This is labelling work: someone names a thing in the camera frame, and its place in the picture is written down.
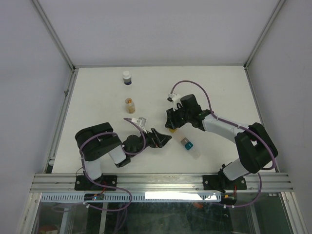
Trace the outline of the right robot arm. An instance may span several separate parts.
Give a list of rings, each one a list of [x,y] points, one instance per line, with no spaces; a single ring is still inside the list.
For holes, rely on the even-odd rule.
[[[262,124],[241,125],[217,117],[211,110],[201,109],[193,94],[181,97],[172,93],[167,100],[172,107],[166,111],[166,128],[176,130],[189,123],[236,145],[238,159],[222,165],[217,175],[205,182],[209,189],[225,192],[238,184],[244,175],[255,174],[268,163],[275,163],[278,151]]]

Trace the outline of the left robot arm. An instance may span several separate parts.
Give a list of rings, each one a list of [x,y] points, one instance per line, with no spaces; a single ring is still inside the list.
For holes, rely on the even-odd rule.
[[[125,141],[121,141],[108,122],[84,128],[75,135],[86,176],[85,184],[91,189],[98,189],[102,184],[102,156],[109,155],[116,167],[120,168],[146,148],[163,148],[172,139],[170,135],[161,134],[155,128],[146,130],[146,119],[142,117],[124,120],[134,125],[140,135],[130,135]]]

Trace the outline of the clear orange pill bottle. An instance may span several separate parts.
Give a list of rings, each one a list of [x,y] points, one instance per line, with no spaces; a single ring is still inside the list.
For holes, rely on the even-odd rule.
[[[133,114],[136,111],[134,102],[131,98],[127,98],[125,100],[125,107],[126,107],[127,113],[129,113],[129,114]]]

